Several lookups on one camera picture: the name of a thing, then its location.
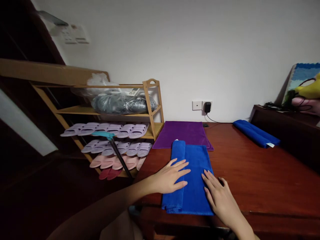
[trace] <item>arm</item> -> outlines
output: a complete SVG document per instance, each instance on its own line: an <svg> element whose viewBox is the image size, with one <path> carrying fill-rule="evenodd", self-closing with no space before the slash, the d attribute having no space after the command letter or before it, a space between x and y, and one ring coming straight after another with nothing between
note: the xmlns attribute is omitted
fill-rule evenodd
<svg viewBox="0 0 320 240"><path fill-rule="evenodd" d="M207 199L219 219L237 235L239 240L259 239L254 235L253 230L245 217L242 215L238 204L234 200L228 183L224 178L219 178L223 186L210 172L204 170L202 179L208 188L204 188Z"/></svg>
<svg viewBox="0 0 320 240"><path fill-rule="evenodd" d="M176 160L171 160L156 174L110 194L78 212L54 230L48 240L89 239L143 196L156 192L171 193L183 188L188 184L186 181L175 182L190 172L190 169L180 171L189 163L182 160L172 165Z"/></svg>

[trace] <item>wall switch panel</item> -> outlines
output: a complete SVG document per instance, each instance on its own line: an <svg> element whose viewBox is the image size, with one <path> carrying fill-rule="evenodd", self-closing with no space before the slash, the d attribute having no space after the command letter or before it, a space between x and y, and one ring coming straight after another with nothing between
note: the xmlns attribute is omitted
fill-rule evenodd
<svg viewBox="0 0 320 240"><path fill-rule="evenodd" d="M77 43L89 43L88 35L81 25L71 24L71 28Z"/></svg>
<svg viewBox="0 0 320 240"><path fill-rule="evenodd" d="M62 26L61 27L61 35L64 40L64 43L66 43L66 44L76 44L77 43L72 32L73 31L72 31L71 26Z"/></svg>
<svg viewBox="0 0 320 240"><path fill-rule="evenodd" d="M192 101L192 110L201 110L202 109L202 101Z"/></svg>

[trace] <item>rolled blue towel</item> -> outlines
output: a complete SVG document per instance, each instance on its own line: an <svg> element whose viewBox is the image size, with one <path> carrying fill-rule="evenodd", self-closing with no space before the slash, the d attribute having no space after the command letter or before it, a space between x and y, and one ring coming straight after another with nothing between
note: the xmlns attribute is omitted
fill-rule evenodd
<svg viewBox="0 0 320 240"><path fill-rule="evenodd" d="M280 140L278 138L270 135L269 133L261 130L245 120L237 120L233 122L233 125L260 147L269 147L267 143L272 143L276 146L280 144Z"/></svg>
<svg viewBox="0 0 320 240"><path fill-rule="evenodd" d="M184 159L189 162L186 169L191 169L191 172L177 180L177 182L187 181L188 184L173 193L164 194L162 209L167 213L213 215L204 192L205 184L201 178L204 169L213 174L207 147L186 145L185 141L174 141L171 159L175 158L176 162Z"/></svg>

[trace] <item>plastic bag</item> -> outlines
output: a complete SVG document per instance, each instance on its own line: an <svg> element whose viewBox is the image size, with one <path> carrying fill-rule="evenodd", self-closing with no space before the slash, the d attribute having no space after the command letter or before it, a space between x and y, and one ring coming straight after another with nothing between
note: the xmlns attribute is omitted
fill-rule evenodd
<svg viewBox="0 0 320 240"><path fill-rule="evenodd" d="M157 104L150 95L149 98L151 110L154 111ZM111 115L148 113L144 93L134 97L127 96L123 92L101 93L92 100L91 105L98 113Z"/></svg>
<svg viewBox="0 0 320 240"><path fill-rule="evenodd" d="M87 81L88 86L118 86L119 84L109 82L104 73L93 73ZM71 88L71 92L80 97L92 100L95 96L105 92L120 92L119 88Z"/></svg>

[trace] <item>yellow plush toy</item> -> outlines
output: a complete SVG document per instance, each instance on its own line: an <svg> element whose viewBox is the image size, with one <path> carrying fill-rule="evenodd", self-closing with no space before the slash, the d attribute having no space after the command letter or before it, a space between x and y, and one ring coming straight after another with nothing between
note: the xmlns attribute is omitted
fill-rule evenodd
<svg viewBox="0 0 320 240"><path fill-rule="evenodd" d="M296 93L306 98L320 98L320 73L316 75L316 81L308 86L299 86L295 89Z"/></svg>

